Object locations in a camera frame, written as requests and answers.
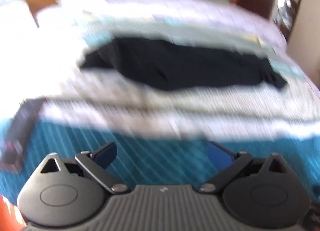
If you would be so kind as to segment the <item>black pants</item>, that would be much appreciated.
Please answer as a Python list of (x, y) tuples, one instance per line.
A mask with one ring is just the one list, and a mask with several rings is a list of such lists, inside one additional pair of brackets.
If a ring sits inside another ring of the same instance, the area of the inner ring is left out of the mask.
[(114, 69), (134, 82), (163, 91), (255, 86), (263, 82), (277, 89), (287, 85), (267, 58), (142, 37), (115, 37), (87, 54), (79, 68)]

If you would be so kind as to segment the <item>black smartphone with call screen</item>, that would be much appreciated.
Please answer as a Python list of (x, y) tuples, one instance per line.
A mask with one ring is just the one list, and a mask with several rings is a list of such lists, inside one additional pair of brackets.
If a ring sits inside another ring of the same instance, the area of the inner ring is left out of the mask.
[(29, 139), (46, 100), (44, 97), (27, 99), (19, 107), (1, 139), (1, 170), (14, 173), (22, 170)]

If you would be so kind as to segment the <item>lavender floral duvet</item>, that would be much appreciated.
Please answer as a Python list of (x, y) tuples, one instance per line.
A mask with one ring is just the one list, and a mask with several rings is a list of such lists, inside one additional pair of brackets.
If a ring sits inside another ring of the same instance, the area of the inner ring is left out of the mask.
[(85, 24), (102, 19), (173, 20), (256, 35), (283, 50), (285, 37), (271, 21), (230, 3), (204, 0), (55, 0), (38, 11), (39, 26)]

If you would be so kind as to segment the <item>floral pillow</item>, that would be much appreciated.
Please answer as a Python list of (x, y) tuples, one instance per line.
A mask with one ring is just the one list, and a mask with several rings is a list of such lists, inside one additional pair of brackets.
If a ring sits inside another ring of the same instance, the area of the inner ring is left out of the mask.
[(1, 38), (37, 28), (26, 0), (1, 0)]

